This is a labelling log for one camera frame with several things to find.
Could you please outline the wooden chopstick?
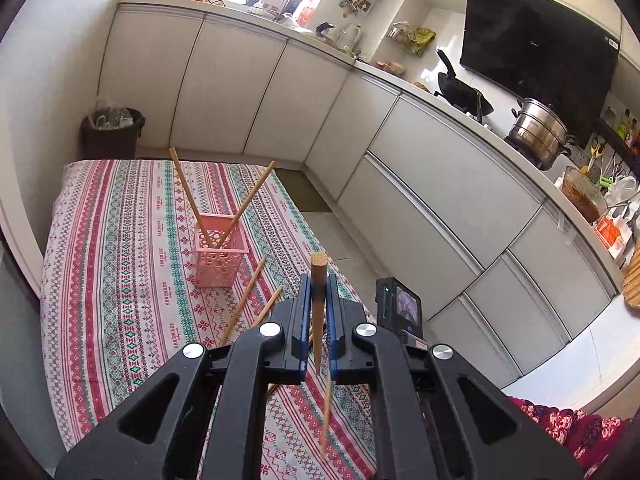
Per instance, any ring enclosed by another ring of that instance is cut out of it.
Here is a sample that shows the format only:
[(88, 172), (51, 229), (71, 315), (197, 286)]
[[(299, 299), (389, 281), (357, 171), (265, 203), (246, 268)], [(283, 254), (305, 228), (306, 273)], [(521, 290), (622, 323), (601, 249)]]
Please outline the wooden chopstick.
[(169, 155), (171, 157), (172, 162), (174, 163), (174, 167), (175, 167), (176, 173), (178, 174), (179, 181), (182, 185), (184, 195), (186, 196), (186, 199), (189, 202), (189, 205), (194, 214), (196, 223), (198, 224), (198, 227), (200, 228), (200, 231), (204, 236), (204, 240), (206, 241), (206, 244), (209, 248), (213, 248), (212, 238), (209, 236), (208, 229), (206, 229), (204, 220), (200, 214), (200, 211), (198, 210), (198, 205), (195, 203), (195, 200), (191, 193), (191, 189), (189, 188), (188, 182), (186, 182), (186, 177), (184, 176), (184, 173), (181, 167), (181, 162), (176, 149), (173, 147), (169, 148)]
[(234, 308), (229, 324), (227, 325), (227, 327), (224, 329), (224, 332), (222, 333), (221, 336), (221, 340), (219, 341), (219, 345), (221, 347), (225, 346), (227, 344), (228, 338), (233, 330), (233, 327), (235, 326), (235, 323), (238, 322), (238, 318), (240, 317), (244, 306), (247, 302), (247, 299), (250, 298), (250, 293), (252, 292), (256, 281), (259, 278), (259, 275), (262, 273), (262, 269), (264, 268), (264, 265), (266, 263), (267, 257), (262, 257), (258, 263), (258, 266), (256, 266), (255, 271), (253, 272), (252, 276), (250, 277), (250, 281), (248, 282), (248, 284), (246, 285), (244, 292), (242, 293), (242, 296), (238, 302), (238, 304), (236, 305), (236, 307)]
[(279, 297), (281, 295), (282, 289), (283, 289), (283, 286), (280, 285), (273, 292), (273, 294), (271, 295), (271, 297), (267, 301), (265, 307), (262, 308), (262, 310), (257, 315), (257, 318), (255, 318), (255, 321), (252, 324), (252, 328), (258, 326), (259, 324), (262, 324), (262, 320), (269, 314), (269, 312), (271, 311), (271, 309), (274, 306), (274, 304), (278, 301), (278, 299), (279, 299)]
[(321, 367), (321, 339), (324, 323), (324, 304), (326, 303), (326, 268), (329, 258), (325, 252), (315, 252), (310, 257), (311, 265), (311, 325), (312, 351), (314, 352), (314, 367), (320, 373)]
[(322, 413), (322, 427), (320, 434), (320, 453), (321, 456), (326, 456), (326, 449), (329, 443), (329, 429), (331, 421), (331, 403), (332, 403), (332, 380), (329, 375), (326, 378), (326, 388), (324, 388), (324, 403)]
[(238, 211), (232, 217), (229, 225), (226, 227), (224, 232), (221, 233), (221, 236), (219, 237), (219, 240), (218, 240), (218, 242), (217, 242), (217, 244), (215, 246), (216, 249), (221, 248), (222, 245), (226, 242), (226, 240), (229, 237), (229, 235), (231, 234), (231, 232), (235, 229), (236, 225), (239, 223), (239, 221), (240, 221), (240, 219), (242, 217), (242, 214), (244, 214), (244, 211), (246, 211), (246, 208), (248, 207), (250, 202), (253, 200), (253, 198), (257, 194), (257, 192), (260, 190), (260, 188), (264, 184), (265, 180), (267, 180), (267, 178), (269, 177), (269, 175), (271, 174), (271, 171), (274, 169), (275, 166), (276, 166), (276, 161), (272, 160), (269, 163), (269, 165), (266, 167), (266, 169), (262, 172), (262, 174), (260, 175), (260, 177), (257, 180), (257, 182), (254, 184), (254, 186), (252, 187), (250, 192), (247, 194), (247, 196), (242, 201), (242, 204), (241, 204), (240, 208), (238, 209)]

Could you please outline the pink perforated utensil basket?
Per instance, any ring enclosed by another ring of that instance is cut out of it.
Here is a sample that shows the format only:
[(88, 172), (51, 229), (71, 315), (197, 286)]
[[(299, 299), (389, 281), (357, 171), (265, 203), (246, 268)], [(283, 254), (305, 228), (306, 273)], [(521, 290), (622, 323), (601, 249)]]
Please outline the pink perforated utensil basket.
[(203, 226), (212, 244), (207, 244), (200, 225), (194, 226), (195, 275), (198, 288), (229, 288), (235, 281), (240, 264), (248, 254), (248, 244), (242, 224), (238, 222), (224, 242), (217, 246), (232, 221), (225, 214), (203, 214)]

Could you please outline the red floral cloth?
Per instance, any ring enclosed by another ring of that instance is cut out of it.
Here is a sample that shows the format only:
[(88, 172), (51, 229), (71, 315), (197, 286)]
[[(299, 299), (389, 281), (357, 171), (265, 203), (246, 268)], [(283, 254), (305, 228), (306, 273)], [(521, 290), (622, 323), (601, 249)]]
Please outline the red floral cloth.
[(570, 452), (582, 468), (585, 479), (590, 479), (603, 466), (631, 425), (630, 418), (555, 408), (513, 396), (510, 401)]

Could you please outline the patterned handmade tablecloth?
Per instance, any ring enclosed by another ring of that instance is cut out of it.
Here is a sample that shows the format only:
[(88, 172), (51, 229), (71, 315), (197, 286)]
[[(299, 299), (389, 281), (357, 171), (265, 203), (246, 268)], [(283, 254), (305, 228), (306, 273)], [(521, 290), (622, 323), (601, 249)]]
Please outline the patterned handmade tablecloth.
[[(183, 162), (203, 214), (234, 214), (264, 171)], [(194, 285), (196, 220), (169, 160), (69, 164), (56, 199), (40, 302), (49, 396), (71, 448), (185, 344), (218, 346), (262, 257), (267, 257), (228, 340), (252, 326), (282, 285), (292, 297), (322, 246), (275, 174), (241, 224), (248, 254), (229, 288)]]

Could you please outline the brown floor mat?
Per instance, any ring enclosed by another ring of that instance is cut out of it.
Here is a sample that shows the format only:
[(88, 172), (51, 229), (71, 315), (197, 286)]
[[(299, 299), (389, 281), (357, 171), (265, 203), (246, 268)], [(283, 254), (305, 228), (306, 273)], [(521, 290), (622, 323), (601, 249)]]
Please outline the brown floor mat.
[(331, 212), (303, 171), (277, 168), (276, 174), (300, 212)]

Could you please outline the glass bowl with food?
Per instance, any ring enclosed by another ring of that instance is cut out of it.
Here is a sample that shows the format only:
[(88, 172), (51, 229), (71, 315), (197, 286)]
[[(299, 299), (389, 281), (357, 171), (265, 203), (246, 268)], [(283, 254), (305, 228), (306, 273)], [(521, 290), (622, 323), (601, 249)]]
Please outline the glass bowl with food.
[(599, 188), (575, 167), (565, 168), (560, 190), (589, 224), (608, 210)]

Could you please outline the dark trash bin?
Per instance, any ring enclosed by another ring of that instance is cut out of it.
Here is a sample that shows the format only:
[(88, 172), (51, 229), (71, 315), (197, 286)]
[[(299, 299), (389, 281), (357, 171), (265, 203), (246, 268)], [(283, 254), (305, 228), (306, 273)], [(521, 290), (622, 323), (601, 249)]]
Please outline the dark trash bin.
[(134, 159), (145, 117), (134, 108), (99, 98), (79, 128), (83, 159)]

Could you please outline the stainless steel pot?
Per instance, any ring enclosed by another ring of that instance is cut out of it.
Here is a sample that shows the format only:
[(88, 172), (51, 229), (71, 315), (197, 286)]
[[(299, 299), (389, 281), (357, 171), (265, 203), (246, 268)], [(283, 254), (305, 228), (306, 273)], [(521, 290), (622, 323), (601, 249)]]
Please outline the stainless steel pot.
[(570, 156), (575, 137), (550, 105), (526, 98), (512, 108), (514, 123), (504, 138), (537, 169), (549, 170), (560, 155)]

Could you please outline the black frying pan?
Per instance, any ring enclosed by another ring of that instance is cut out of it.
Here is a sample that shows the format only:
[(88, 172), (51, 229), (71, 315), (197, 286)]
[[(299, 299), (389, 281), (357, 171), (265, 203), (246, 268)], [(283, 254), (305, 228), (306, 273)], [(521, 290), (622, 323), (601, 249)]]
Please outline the black frying pan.
[(477, 88), (471, 87), (457, 77), (450, 59), (443, 50), (436, 50), (437, 56), (444, 63), (446, 70), (437, 75), (438, 94), (441, 94), (452, 106), (462, 113), (469, 113), (481, 125), (484, 118), (490, 115), (494, 108)]

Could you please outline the white electric kettle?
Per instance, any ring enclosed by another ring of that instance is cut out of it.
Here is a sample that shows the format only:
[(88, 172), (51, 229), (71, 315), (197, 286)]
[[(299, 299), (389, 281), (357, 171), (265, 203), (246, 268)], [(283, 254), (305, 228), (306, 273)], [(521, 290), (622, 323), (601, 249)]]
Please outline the white electric kettle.
[(341, 52), (356, 56), (355, 49), (361, 37), (361, 25), (358, 23), (349, 23), (340, 29), (335, 40), (335, 47)]

